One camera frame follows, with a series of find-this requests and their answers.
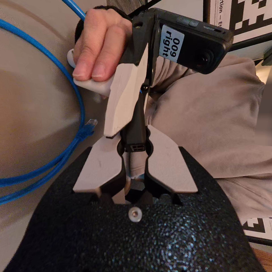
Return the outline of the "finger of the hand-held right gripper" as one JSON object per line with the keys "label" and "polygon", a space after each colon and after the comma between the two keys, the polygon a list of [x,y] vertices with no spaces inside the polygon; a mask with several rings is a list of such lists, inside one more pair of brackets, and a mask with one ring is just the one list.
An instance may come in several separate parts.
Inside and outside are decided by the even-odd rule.
{"label": "finger of the hand-held right gripper", "polygon": [[121,63],[117,66],[105,114],[105,137],[114,137],[132,120],[140,89],[146,78],[147,63],[148,44],[138,66],[133,63]]}

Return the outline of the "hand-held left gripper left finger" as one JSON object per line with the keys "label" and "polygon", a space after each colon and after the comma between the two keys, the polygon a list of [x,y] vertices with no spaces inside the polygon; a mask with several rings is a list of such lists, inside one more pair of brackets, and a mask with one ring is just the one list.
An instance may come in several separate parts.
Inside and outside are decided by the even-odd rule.
{"label": "hand-held left gripper left finger", "polygon": [[125,199],[127,180],[123,153],[120,136],[100,138],[92,146],[73,192],[93,193],[98,197],[109,194],[113,199]]}

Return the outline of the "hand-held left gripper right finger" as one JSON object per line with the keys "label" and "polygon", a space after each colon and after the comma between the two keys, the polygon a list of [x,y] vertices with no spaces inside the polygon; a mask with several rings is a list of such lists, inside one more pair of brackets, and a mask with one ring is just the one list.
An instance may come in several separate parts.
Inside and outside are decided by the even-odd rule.
{"label": "hand-held left gripper right finger", "polygon": [[146,130],[145,189],[159,202],[182,205],[179,195],[197,193],[198,188],[179,146],[152,125]]}

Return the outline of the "black ethernet splitter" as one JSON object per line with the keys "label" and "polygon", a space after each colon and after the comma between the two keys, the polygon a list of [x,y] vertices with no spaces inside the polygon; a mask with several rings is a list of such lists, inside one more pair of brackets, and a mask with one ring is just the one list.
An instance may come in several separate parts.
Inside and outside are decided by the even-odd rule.
{"label": "black ethernet splitter", "polygon": [[139,98],[132,120],[121,130],[121,142],[126,152],[142,152],[146,148],[146,129],[143,99]]}

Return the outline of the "person's right forearm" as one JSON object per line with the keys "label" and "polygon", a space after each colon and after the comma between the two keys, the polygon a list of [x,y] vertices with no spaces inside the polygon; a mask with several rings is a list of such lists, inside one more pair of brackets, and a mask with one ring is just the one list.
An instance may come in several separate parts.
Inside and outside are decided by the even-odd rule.
{"label": "person's right forearm", "polygon": [[107,5],[115,6],[119,9],[134,10],[148,3],[148,0],[106,0]]}

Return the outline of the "person's right hand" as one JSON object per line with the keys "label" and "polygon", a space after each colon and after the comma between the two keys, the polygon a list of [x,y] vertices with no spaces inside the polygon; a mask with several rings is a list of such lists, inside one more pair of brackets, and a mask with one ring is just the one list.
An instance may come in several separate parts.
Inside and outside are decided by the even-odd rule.
{"label": "person's right hand", "polygon": [[115,72],[132,23],[114,9],[89,9],[83,31],[75,44],[73,77],[78,81],[107,81]]}

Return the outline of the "black framed marker sign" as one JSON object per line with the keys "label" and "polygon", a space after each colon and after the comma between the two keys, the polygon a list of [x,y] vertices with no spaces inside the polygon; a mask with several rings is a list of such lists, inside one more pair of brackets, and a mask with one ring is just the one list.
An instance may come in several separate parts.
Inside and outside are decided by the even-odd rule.
{"label": "black framed marker sign", "polygon": [[203,21],[234,34],[231,51],[271,46],[271,0],[203,1]]}
{"label": "black framed marker sign", "polygon": [[242,229],[248,242],[259,245],[272,246],[272,218],[251,218]]}

